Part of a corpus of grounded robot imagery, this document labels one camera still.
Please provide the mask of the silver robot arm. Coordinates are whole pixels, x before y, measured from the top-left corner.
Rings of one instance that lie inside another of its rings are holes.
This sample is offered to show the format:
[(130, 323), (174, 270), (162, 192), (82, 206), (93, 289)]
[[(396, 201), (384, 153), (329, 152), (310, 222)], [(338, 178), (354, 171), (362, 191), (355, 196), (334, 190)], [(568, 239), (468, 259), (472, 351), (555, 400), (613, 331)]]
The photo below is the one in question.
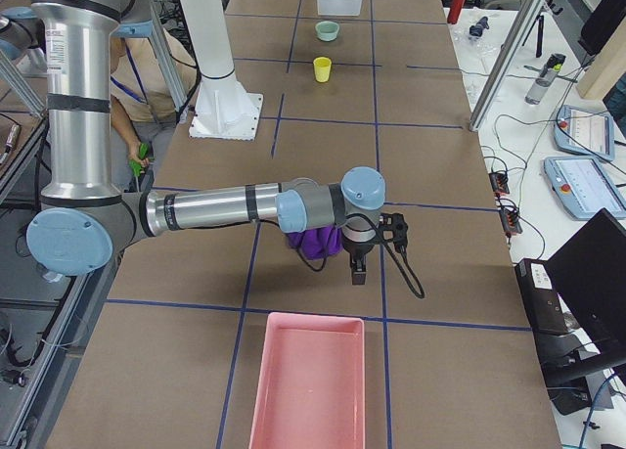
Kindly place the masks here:
[(1, 12), (1, 51), (14, 61), (27, 50), (46, 51), (45, 26), (30, 7), (17, 6)]
[(152, 0), (31, 0), (44, 22), (51, 182), (26, 241), (35, 260), (66, 276), (107, 264), (132, 244), (167, 231), (276, 219), (286, 233), (327, 226), (341, 232), (351, 279), (366, 279), (366, 256), (381, 242), (382, 176), (349, 170), (337, 184), (285, 183), (172, 193), (124, 193), (112, 183), (110, 39), (159, 38)]

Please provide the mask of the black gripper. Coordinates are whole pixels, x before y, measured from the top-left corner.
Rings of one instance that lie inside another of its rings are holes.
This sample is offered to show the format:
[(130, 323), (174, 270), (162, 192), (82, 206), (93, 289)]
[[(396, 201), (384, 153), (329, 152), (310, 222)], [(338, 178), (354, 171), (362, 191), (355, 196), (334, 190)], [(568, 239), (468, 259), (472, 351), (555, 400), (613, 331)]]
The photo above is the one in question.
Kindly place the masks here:
[(350, 256), (351, 283), (353, 286), (364, 286), (367, 280), (368, 253), (380, 243), (378, 234), (369, 229), (357, 231), (344, 226), (341, 228), (342, 245)]

